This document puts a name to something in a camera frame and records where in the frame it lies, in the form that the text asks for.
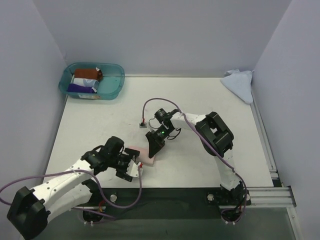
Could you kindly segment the pink striped towel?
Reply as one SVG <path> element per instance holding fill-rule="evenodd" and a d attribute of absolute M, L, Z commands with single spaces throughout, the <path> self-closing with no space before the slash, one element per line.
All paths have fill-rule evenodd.
<path fill-rule="evenodd" d="M 129 149 L 139 151 L 139 157 L 138 161 L 147 165 L 147 166 L 153 166 L 155 157 L 149 157 L 149 149 L 148 148 L 143 148 L 143 147 L 138 147 L 138 146 L 128 146 Z"/>

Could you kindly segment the light blue towel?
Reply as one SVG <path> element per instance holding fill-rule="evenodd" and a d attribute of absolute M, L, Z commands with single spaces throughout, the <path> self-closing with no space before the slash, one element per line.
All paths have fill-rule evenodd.
<path fill-rule="evenodd" d="M 250 105 L 253 103 L 252 77 L 253 71 L 231 69 L 224 73 L 224 77 L 220 79 L 220 82 L 244 103 Z"/>

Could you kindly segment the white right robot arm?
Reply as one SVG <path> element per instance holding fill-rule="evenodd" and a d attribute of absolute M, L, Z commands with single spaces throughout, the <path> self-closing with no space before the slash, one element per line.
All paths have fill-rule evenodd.
<path fill-rule="evenodd" d="M 150 130 L 145 135 L 149 158 L 154 157 L 165 146 L 165 139 L 174 130 L 191 130 L 200 138 L 205 151 L 215 159 L 223 190 L 223 202 L 233 205 L 238 200 L 247 199 L 247 188 L 236 172 L 233 160 L 234 135 L 218 113 L 199 115 L 183 113 L 178 109 L 166 112 L 161 108 L 154 117 L 160 123 L 160 127 Z"/>

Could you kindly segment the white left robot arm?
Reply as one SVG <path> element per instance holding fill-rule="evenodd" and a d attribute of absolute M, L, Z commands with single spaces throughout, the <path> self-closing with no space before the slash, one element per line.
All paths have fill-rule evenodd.
<path fill-rule="evenodd" d="M 46 182 L 31 189 L 20 188 L 10 204 L 7 219 L 24 239 L 32 240 L 64 212 L 85 203 L 97 205 L 102 190 L 96 177 L 99 173 L 112 168 L 125 181 L 141 178 L 143 164 L 137 161 L 139 156 L 140 151 L 124 147 L 123 140 L 112 136 L 105 145 L 84 153 L 67 170 L 49 174 Z"/>

